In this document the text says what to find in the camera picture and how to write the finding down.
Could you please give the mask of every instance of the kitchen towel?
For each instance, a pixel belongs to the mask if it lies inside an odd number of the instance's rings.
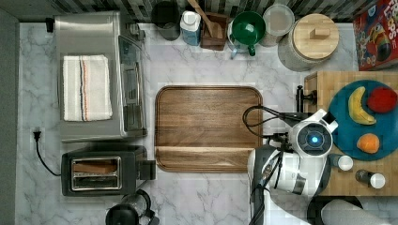
[[[64,56],[64,120],[96,121],[112,116],[108,58]]]

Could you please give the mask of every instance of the teal plate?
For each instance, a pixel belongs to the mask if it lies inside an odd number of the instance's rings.
[[[348,99],[360,86],[366,88],[362,97],[362,108],[374,116],[374,125],[361,125],[354,122],[348,113]],[[329,111],[336,118],[339,126],[332,133],[333,141],[342,152],[364,161],[378,160],[391,154],[398,148],[398,107],[387,113],[371,111],[366,101],[372,91],[377,87],[388,87],[382,82],[357,81],[343,87],[330,103]],[[380,140],[380,148],[375,154],[367,154],[357,147],[357,141],[363,134],[373,133]]]

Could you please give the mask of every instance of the wooden spoon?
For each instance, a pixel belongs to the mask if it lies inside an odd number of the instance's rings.
[[[205,12],[199,7],[199,4],[197,4],[195,0],[188,0],[188,2],[205,21],[210,36],[212,38],[222,38],[222,27],[218,23],[209,20]]]

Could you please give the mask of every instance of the marble countertop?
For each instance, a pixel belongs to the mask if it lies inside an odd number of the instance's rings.
[[[148,135],[135,141],[154,157],[155,97],[169,84],[249,85],[263,95],[264,105],[294,112],[296,87],[318,70],[358,70],[351,24],[338,24],[340,43],[324,64],[306,72],[283,66],[277,47],[257,46],[255,57],[239,54],[230,59],[223,52],[188,46],[182,37],[166,41],[153,24],[140,24],[146,31],[144,50],[145,103]],[[32,131],[40,128],[40,151],[50,168],[59,172],[62,154],[85,143],[61,143],[56,98],[55,39],[44,23],[22,23],[19,77],[19,120],[17,146],[16,224],[105,224],[106,210],[120,196],[70,198],[61,193],[59,177],[51,176],[38,161]],[[285,131],[282,122],[268,124],[265,131]],[[161,224],[208,225],[248,224],[250,220],[246,173],[164,172],[144,186]],[[283,192],[273,195],[280,207],[304,218],[306,199]],[[383,218],[395,219],[395,198],[364,198],[365,208]]]

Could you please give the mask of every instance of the wooden lid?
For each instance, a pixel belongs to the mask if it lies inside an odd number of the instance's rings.
[[[339,30],[329,17],[310,14],[298,21],[293,31],[293,45],[307,59],[330,56],[339,43]]]

